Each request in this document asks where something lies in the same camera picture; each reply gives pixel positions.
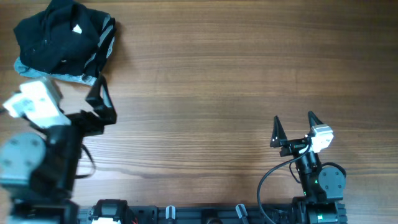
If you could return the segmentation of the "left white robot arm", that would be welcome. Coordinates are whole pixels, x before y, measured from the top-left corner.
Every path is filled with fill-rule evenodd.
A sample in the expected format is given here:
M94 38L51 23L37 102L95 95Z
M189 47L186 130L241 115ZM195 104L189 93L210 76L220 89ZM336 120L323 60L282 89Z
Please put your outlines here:
M3 107L22 118L35 133L14 135L1 147L1 187L12 207L8 223L76 223L79 206L72 202L78 161L87 136L101 135L115 124L116 110L107 82L100 75L85 100L92 111L65 114L56 83L40 77L20 84Z

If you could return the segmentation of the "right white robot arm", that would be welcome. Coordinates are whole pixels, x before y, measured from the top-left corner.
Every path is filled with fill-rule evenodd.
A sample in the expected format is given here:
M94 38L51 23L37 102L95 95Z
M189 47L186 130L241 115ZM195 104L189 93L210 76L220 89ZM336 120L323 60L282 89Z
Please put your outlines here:
M269 218L275 223L347 223L341 203L346 171L333 162L321 163L318 156L331 144L333 130L312 111L308 122L310 130L304 138L289 140L279 118L274 117L270 147L279 147L282 157L293 157L303 196L294 197L290 205L273 208Z

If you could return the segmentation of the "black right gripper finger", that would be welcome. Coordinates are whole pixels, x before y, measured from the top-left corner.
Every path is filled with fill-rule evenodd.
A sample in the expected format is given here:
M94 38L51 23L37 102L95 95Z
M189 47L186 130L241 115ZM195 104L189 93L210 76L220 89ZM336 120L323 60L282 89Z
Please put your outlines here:
M317 125L322 125L323 122L315 115L313 111L308 112L308 122L310 127L312 128L313 126Z
M287 144L287 136L281 125L278 116L274 116L273 131L270 141L270 147L282 147Z

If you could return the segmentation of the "dark green polo shirt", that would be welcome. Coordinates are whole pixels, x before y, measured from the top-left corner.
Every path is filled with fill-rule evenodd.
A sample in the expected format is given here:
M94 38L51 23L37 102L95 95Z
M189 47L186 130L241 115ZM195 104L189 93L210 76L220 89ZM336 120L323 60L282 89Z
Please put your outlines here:
M45 73L81 75L97 50L108 14L67 0L53 0L46 10L14 28L21 62Z

